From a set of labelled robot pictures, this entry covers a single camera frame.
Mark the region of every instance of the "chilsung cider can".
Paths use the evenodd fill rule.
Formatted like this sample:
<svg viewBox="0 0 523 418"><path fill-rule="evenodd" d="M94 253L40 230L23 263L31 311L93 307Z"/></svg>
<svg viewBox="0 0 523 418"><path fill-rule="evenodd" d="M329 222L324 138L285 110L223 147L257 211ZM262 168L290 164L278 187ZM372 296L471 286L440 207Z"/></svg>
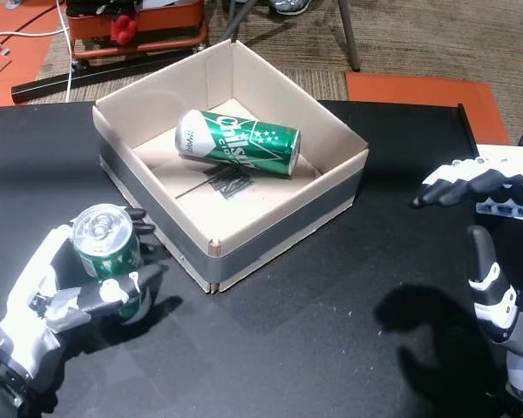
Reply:
<svg viewBox="0 0 523 418"><path fill-rule="evenodd" d="M81 212L73 224L73 245L85 271L95 280L129 274L142 265L132 219L116 205L95 205ZM150 306L146 289L119 310L120 319L131 324L145 316Z"/></svg>
<svg viewBox="0 0 523 418"><path fill-rule="evenodd" d="M182 155L290 176L298 160L300 132L257 120L191 110L180 118L175 144Z"/></svg>

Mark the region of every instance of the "green can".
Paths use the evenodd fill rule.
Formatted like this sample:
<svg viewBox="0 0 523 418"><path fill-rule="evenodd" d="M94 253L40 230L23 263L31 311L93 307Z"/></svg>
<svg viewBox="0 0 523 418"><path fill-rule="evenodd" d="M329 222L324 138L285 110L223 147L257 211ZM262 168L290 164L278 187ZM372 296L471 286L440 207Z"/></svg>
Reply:
<svg viewBox="0 0 523 418"><path fill-rule="evenodd" d="M73 225L73 245L85 271L95 280L128 274L142 265L132 219L116 205L95 205L81 212ZM145 316L150 306L147 290L130 300L119 315L130 324Z"/></svg>
<svg viewBox="0 0 523 418"><path fill-rule="evenodd" d="M183 155L290 176L298 160L300 132L258 120L193 110L180 118L175 144Z"/></svg>

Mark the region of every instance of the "tabletop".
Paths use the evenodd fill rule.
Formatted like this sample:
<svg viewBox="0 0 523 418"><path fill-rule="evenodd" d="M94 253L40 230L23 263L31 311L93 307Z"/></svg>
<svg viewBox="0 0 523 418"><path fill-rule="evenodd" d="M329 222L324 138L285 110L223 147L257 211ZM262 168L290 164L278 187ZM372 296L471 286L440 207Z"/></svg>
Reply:
<svg viewBox="0 0 523 418"><path fill-rule="evenodd" d="M353 207L225 293L204 294L167 255L144 323L78 330L46 414L499 416L499 358L465 278L472 207L408 207L436 166L472 154L460 112L323 104L370 144ZM0 319L51 228L125 204L97 137L91 104L0 108Z"/></svg>

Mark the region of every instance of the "cardboard box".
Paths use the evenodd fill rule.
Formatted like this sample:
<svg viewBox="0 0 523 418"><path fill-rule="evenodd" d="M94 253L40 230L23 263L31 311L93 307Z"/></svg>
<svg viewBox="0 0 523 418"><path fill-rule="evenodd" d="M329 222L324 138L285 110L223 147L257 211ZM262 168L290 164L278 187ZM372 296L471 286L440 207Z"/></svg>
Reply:
<svg viewBox="0 0 523 418"><path fill-rule="evenodd" d="M184 159L174 147L190 109L301 131L290 179ZM353 202L367 144L243 44L217 44L101 98L101 165L208 293L223 291Z"/></svg>

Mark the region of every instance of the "shoe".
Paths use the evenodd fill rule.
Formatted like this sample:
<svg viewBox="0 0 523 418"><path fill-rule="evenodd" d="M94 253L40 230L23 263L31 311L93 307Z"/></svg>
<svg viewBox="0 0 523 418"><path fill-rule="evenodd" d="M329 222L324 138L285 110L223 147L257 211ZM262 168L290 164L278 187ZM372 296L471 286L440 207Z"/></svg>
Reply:
<svg viewBox="0 0 523 418"><path fill-rule="evenodd" d="M296 16L304 13L311 0L269 0L280 15Z"/></svg>

